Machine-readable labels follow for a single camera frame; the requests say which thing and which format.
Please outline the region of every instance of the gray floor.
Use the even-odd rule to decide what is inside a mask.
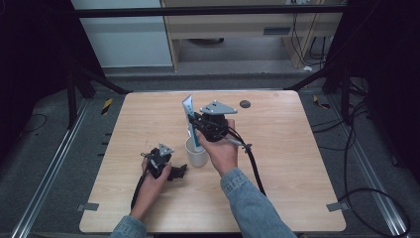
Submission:
[[[296,69],[291,66],[279,39],[225,39],[223,44],[185,41],[182,44],[177,72],[145,72],[142,77],[110,79],[135,91],[281,89],[309,74],[310,72],[302,68]],[[320,81],[322,80],[299,93],[311,125],[337,119],[333,109],[325,109],[313,102],[313,94],[319,93],[317,86]],[[93,100],[88,100],[86,116],[33,224],[33,236],[82,235],[78,228],[82,213],[77,211],[76,207],[88,199],[102,161],[102,154],[106,151],[104,142],[109,141],[109,133],[113,131],[124,100],[123,95],[118,95],[101,85],[95,84],[95,88],[97,94]],[[109,97],[113,98],[113,104],[107,115],[101,115],[103,104]],[[358,97],[352,97],[354,104],[358,101]],[[21,140],[9,155],[12,163],[7,170],[1,172],[0,234],[4,236],[13,231],[22,217],[66,132],[65,91],[41,100],[34,109],[34,114],[43,114],[46,117],[33,116],[26,130],[32,131],[40,126],[41,128],[23,133]],[[384,188],[403,204],[411,218],[411,237],[420,237],[420,212],[417,208],[417,204],[420,203],[419,184],[407,169],[392,165],[391,155],[368,113],[358,116],[355,123],[358,140]],[[341,196],[344,194],[344,151],[340,149],[345,148],[347,136],[342,127],[314,136],[335,193]],[[349,152],[348,173],[349,188],[368,185],[352,150]],[[355,195],[352,204],[364,219],[389,234],[381,212],[369,193]],[[344,211],[344,215],[348,224],[345,231],[339,234],[308,234],[309,237],[380,237],[363,226],[350,210]]]

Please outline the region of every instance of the human hand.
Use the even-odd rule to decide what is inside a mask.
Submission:
[[[147,164],[148,164],[148,159],[144,158],[143,163],[142,163],[143,171],[145,170]],[[130,212],[131,216],[134,216],[137,219],[144,222],[149,208],[151,208],[155,200],[160,195],[161,189],[163,188],[164,182],[167,180],[167,177],[170,174],[171,168],[172,166],[171,166],[171,163],[169,162],[164,167],[159,178],[154,178],[152,174],[146,175],[145,180],[143,181],[143,184],[140,187],[136,204]]]
[[[228,119],[228,126],[235,129],[235,121]],[[208,142],[200,131],[196,130],[198,141],[206,149],[213,167],[220,177],[238,166],[238,146],[222,139],[218,142]]]

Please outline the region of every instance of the sleeve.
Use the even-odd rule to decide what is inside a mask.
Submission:
[[[146,237],[146,226],[133,216],[124,216],[111,233],[111,238],[143,238]]]
[[[271,202],[238,168],[222,176],[221,186],[243,237],[296,237]]]

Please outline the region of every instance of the wooden table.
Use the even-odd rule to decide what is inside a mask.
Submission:
[[[342,231],[341,211],[329,212],[337,201],[321,155],[294,91],[194,91],[128,94],[122,106],[98,177],[89,197],[96,211],[85,210],[83,232],[111,232],[130,212],[141,176],[141,153],[164,143],[174,149],[172,165],[188,164],[187,123],[182,100],[192,94],[195,111],[214,99],[238,109],[236,129],[253,144],[266,195],[296,232]],[[240,102],[249,100],[250,108]],[[239,167],[256,184],[248,156],[240,150]],[[238,232],[220,177],[209,161],[188,165],[184,178],[168,181],[146,220],[148,231]]]

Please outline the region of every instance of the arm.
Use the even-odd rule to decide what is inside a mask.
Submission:
[[[235,121],[228,120],[235,129]],[[296,237],[280,219],[271,202],[238,169],[238,146],[227,140],[208,142],[197,131],[200,144],[206,149],[221,186],[229,199],[232,213],[244,237]]]
[[[147,159],[142,163],[143,171],[146,168]],[[171,164],[168,163],[163,169],[159,178],[154,178],[151,174],[146,175],[145,181],[139,190],[136,205],[130,215],[124,216],[120,223],[115,227],[110,237],[143,238],[146,237],[146,226],[143,223],[149,209],[160,195],[164,182],[170,174]]]

